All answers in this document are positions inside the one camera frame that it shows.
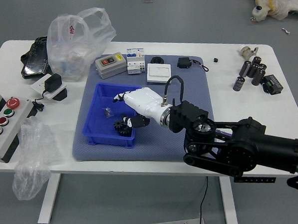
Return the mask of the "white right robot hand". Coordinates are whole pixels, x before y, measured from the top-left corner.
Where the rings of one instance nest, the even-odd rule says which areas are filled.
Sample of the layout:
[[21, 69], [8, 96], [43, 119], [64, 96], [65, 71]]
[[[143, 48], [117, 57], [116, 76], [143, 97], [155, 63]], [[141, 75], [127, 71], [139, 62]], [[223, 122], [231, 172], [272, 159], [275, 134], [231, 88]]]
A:
[[162, 98], [148, 87], [117, 94], [113, 98], [113, 103], [117, 101], [124, 101], [139, 115], [142, 115], [147, 119], [153, 118], [163, 127], [168, 126], [166, 120], [170, 114], [171, 104], [168, 104], [165, 98]]

